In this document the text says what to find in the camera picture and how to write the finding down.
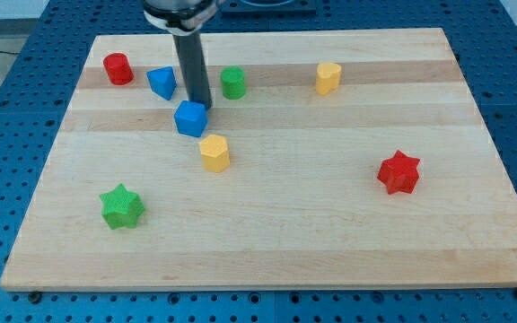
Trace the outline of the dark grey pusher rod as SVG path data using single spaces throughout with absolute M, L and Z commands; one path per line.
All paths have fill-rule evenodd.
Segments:
M 173 41 L 188 99 L 211 109 L 213 101 L 200 32 L 174 36 Z

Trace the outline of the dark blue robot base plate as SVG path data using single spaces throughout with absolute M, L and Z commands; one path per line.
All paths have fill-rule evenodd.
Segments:
M 316 13 L 318 0 L 225 0 L 223 15 Z

